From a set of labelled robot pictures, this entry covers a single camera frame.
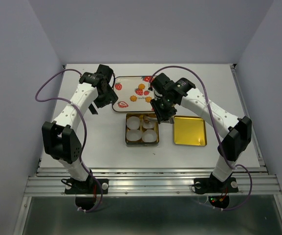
white tabletop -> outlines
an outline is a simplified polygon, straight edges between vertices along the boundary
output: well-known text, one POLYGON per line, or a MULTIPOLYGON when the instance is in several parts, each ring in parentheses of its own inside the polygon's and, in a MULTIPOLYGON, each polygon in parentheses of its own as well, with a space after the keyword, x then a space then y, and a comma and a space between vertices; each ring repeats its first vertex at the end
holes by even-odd
MULTIPOLYGON (((165 64, 110 64, 116 76, 152 75, 165 64)), ((195 71, 203 80, 209 98, 228 112, 239 117, 244 116, 239 94, 229 65, 184 64, 195 71)), ((80 72, 96 72, 98 64, 68 64, 67 69, 80 72)), ((198 80, 190 73, 180 69, 163 71, 170 79, 182 77, 190 79, 201 91, 198 80)), ((68 71, 64 74, 59 97, 71 98, 79 81, 79 75, 68 71)), ((66 103, 58 101, 54 111, 56 117, 66 103)), ((195 116, 183 107, 176 107, 177 115, 195 116)), ((156 147, 126 147, 125 113, 114 112, 111 105, 98 109, 98 115, 88 110, 87 144, 83 152, 83 160, 88 167, 101 168, 213 168, 218 160, 217 146, 213 128, 206 124, 207 145, 185 146, 174 144, 173 126, 163 123, 159 125, 160 143, 156 147)), ((82 124, 76 131, 80 141, 83 140, 82 124)), ((240 156, 238 163, 247 167, 259 167, 258 156, 253 143, 240 156)), ((40 167, 62 167, 43 151, 40 167)))

small metal tin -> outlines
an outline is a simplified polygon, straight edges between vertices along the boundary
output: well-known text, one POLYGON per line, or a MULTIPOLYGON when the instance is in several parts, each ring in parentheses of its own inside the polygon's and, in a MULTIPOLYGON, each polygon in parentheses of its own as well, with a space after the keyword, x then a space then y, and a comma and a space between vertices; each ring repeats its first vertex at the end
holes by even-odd
POLYGON ((200 117, 174 116, 174 143, 206 146, 205 121, 200 117))
POLYGON ((147 131, 148 129, 145 129, 143 126, 142 126, 142 120, 143 120, 143 116, 148 116, 148 117, 153 117, 155 118, 156 117, 156 114, 153 114, 153 113, 128 113, 126 115, 126 133, 125 133, 125 140, 126 140, 126 145, 128 147, 142 147, 142 146, 158 146, 159 144, 159 129, 158 129, 158 122, 154 122, 154 127, 151 129, 151 130, 154 130, 157 134, 157 140, 154 141, 154 142, 144 142, 141 139, 139 139, 138 141, 129 141, 127 139, 127 132, 130 130, 128 127, 127 127, 127 120, 128 118, 130 117, 138 117, 140 118, 140 121, 141 121, 141 125, 140 127, 138 128, 138 130, 140 130, 142 133, 144 133, 145 131, 147 131))

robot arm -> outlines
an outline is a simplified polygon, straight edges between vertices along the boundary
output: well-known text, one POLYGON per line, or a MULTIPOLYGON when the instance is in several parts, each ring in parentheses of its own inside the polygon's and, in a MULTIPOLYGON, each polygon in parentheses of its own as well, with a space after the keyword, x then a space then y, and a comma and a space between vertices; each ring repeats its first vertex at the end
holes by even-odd
MULTIPOLYGON (((174 106, 178 104, 191 110, 212 126, 207 108, 209 105, 218 133, 223 138, 221 145, 224 154, 229 164, 234 167, 238 157, 251 141, 252 122, 248 117, 240 119, 211 101, 207 104, 204 94, 186 78, 173 82, 161 73, 152 81, 151 86, 155 89, 155 99, 151 100, 151 105, 156 113, 158 123, 172 118, 176 114, 174 106)), ((218 147, 218 151, 219 159, 210 178, 207 181, 196 179, 199 182, 199 186, 195 187, 196 193, 220 192, 231 181, 230 176, 233 170, 223 158, 220 147, 218 147)))
POLYGON ((81 118, 74 106, 84 115, 88 109, 97 114, 93 102, 97 108, 115 103, 118 97, 109 85, 112 75, 113 70, 104 65, 100 65, 96 73, 84 73, 71 103, 52 122, 45 122, 42 126, 45 152, 58 160, 70 173, 70 194, 85 194, 93 184, 88 170, 81 162, 82 146, 75 134, 81 118))

strawberry print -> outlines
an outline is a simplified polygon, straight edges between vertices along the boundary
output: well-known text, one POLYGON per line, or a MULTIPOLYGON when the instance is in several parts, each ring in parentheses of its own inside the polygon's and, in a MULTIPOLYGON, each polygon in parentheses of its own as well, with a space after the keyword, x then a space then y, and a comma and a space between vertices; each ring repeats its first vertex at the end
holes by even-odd
POLYGON ((143 90, 136 88, 135 93, 138 95, 143 95, 143 90))
POLYGON ((121 90, 122 89, 122 85, 120 84, 120 82, 117 82, 115 84, 115 88, 116 88, 116 90, 121 90))
POLYGON ((142 77, 143 81, 144 82, 150 82, 152 76, 145 76, 145 77, 142 77))
POLYGON ((118 104, 119 108, 127 108, 128 107, 128 104, 124 101, 119 101, 117 104, 118 104))

white cup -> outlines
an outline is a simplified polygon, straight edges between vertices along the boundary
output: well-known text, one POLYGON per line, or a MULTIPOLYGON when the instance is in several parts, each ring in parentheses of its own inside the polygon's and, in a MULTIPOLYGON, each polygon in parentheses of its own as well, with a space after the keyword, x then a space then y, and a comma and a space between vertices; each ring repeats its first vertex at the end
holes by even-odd
POLYGON ((126 134, 127 140, 138 141, 142 137, 142 131, 140 130, 129 130, 126 134))
POLYGON ((144 142, 155 142, 157 140, 157 133, 152 129, 148 129, 143 133, 142 140, 144 142))
POLYGON ((127 119, 127 127, 130 130, 136 130, 140 127, 140 118, 136 117, 136 116, 132 116, 130 118, 127 119))

